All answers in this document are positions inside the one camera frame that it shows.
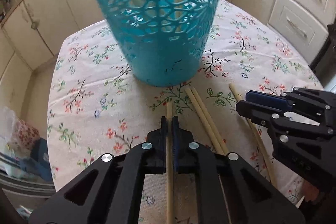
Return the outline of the person's right hand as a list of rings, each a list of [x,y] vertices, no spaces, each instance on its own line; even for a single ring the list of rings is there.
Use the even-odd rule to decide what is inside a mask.
[[[306,202],[314,201],[319,195],[319,190],[308,181],[304,181],[301,190]]]

